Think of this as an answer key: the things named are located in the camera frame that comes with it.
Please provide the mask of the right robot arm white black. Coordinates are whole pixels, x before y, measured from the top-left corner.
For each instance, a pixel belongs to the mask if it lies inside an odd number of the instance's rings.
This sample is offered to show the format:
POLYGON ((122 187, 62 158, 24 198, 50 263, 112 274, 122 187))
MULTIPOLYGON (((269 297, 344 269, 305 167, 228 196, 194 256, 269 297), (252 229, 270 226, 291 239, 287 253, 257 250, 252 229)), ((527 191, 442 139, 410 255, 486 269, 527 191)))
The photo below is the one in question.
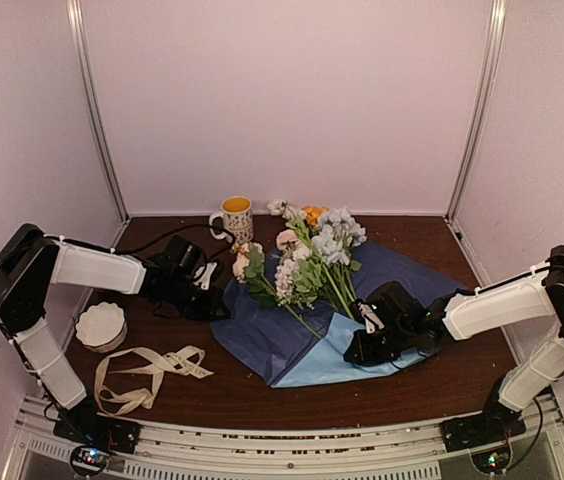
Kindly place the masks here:
POLYGON ((497 440, 534 398, 564 374, 564 245, 527 271, 487 287, 457 290, 423 305, 397 281, 354 304, 364 327, 344 353, 347 362, 375 366, 413 350, 438 349, 449 341, 528 320, 549 318, 544 340, 522 364, 495 383, 475 419, 481 440, 497 440))

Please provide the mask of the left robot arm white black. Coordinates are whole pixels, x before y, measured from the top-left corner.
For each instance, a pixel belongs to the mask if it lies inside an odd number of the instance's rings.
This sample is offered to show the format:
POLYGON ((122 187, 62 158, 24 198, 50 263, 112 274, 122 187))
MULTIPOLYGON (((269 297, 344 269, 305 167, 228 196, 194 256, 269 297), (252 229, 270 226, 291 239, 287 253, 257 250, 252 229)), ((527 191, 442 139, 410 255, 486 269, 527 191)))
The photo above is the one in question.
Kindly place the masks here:
POLYGON ((139 296, 173 306, 186 319, 225 320, 230 315, 216 284, 222 266, 184 237, 188 226, 167 231, 145 245, 118 249, 51 235, 21 224, 0 250, 0 331, 52 402, 70 411, 68 429, 85 444, 106 433, 100 415, 82 405, 88 393, 58 340, 50 313, 70 315, 91 292, 139 296))

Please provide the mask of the blue tissue paper sheet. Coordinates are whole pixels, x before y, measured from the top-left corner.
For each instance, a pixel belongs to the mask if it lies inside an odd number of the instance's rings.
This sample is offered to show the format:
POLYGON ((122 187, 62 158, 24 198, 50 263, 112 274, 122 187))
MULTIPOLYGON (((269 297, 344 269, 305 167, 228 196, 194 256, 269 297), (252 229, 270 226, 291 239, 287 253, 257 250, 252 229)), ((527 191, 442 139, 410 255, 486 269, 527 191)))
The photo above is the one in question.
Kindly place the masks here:
MULTIPOLYGON (((382 284, 395 280, 428 305, 463 285, 402 254, 368 241, 353 251, 361 270, 353 275, 359 294, 367 298, 382 284)), ((215 321, 217 342, 272 388, 304 387, 390 376, 437 354, 435 349, 410 349, 393 362, 357 366, 344 359, 354 332, 362 328, 322 301, 301 314, 299 322, 280 308, 264 309, 248 287, 232 280, 224 302, 231 317, 215 321)))

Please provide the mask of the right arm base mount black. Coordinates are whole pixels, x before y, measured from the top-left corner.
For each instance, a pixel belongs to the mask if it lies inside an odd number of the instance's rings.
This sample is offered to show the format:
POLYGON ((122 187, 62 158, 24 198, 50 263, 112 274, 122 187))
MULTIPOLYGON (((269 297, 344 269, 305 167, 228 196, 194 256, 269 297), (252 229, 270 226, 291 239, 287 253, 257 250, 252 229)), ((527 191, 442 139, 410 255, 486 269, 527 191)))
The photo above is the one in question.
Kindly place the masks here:
POLYGON ((440 424, 448 452, 504 442, 526 432, 521 413, 509 409, 499 401, 499 389, 503 380, 504 377, 500 377, 493 385, 480 413, 455 417, 440 424))

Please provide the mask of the floral mug yellow inside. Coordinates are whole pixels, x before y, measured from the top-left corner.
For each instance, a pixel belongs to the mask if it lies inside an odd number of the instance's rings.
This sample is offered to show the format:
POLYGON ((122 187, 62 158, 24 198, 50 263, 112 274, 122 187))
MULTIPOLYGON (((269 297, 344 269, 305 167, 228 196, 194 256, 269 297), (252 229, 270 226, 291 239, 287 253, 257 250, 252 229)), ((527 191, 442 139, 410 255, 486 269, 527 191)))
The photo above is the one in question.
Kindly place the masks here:
POLYGON ((244 196, 225 199, 218 212, 209 217, 211 235, 216 240, 235 238, 239 244, 254 238, 252 202, 244 196))

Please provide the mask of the orange fake flower stem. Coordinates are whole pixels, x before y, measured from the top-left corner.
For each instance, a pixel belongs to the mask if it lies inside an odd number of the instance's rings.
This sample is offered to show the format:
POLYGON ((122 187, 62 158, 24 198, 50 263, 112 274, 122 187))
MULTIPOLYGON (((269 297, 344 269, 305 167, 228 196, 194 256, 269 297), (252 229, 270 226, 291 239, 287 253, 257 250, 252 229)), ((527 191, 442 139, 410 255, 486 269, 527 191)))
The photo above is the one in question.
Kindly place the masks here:
POLYGON ((306 223, 312 227, 316 227, 320 216, 328 211, 328 207, 306 206, 302 208, 306 223))

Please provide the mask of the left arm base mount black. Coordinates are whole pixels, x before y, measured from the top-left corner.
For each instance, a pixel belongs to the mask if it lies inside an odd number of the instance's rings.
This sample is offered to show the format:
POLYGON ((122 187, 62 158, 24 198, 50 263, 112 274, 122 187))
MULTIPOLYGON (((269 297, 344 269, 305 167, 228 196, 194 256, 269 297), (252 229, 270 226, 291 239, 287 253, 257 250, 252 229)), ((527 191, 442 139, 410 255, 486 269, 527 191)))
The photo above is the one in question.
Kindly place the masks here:
POLYGON ((62 407, 50 398, 44 417, 52 421, 48 411, 57 413, 53 434, 76 443, 69 454, 69 466, 81 478, 101 474, 117 454, 133 454, 139 441, 141 425, 135 421, 103 416, 91 395, 75 407, 62 407))

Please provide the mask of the white small fake flower stem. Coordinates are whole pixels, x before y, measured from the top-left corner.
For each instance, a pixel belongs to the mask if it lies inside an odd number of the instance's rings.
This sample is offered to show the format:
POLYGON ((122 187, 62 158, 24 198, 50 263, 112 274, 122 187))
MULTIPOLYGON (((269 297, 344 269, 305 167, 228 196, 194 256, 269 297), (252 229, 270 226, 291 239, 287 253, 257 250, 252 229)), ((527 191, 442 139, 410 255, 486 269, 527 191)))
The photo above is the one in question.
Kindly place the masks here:
POLYGON ((282 242, 297 238, 306 244, 310 243, 310 226, 304 210, 283 199, 270 200, 266 207, 270 215, 285 220, 286 229, 278 234, 282 242))

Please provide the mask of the white hydrangea fake flower bunch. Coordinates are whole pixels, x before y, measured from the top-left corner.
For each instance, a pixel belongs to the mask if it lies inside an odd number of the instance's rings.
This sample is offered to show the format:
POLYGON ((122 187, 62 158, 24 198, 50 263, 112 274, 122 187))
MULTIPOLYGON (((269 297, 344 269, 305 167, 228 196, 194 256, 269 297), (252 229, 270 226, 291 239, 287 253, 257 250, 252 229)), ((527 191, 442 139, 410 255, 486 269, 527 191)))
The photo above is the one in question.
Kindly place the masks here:
POLYGON ((277 303, 313 309, 318 301, 330 302, 324 268, 313 259, 282 260, 274 275, 277 303))

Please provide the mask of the pink fake flower stem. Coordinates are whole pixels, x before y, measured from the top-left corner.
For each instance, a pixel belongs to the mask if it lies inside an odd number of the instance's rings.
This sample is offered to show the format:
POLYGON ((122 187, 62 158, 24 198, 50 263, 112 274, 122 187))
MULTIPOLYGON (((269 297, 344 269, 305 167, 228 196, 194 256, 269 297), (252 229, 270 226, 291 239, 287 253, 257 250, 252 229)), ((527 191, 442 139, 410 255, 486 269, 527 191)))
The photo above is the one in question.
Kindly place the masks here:
POLYGON ((276 247, 282 253, 284 260, 307 260, 311 256, 310 247, 300 240, 292 229, 283 230, 277 235, 276 247))

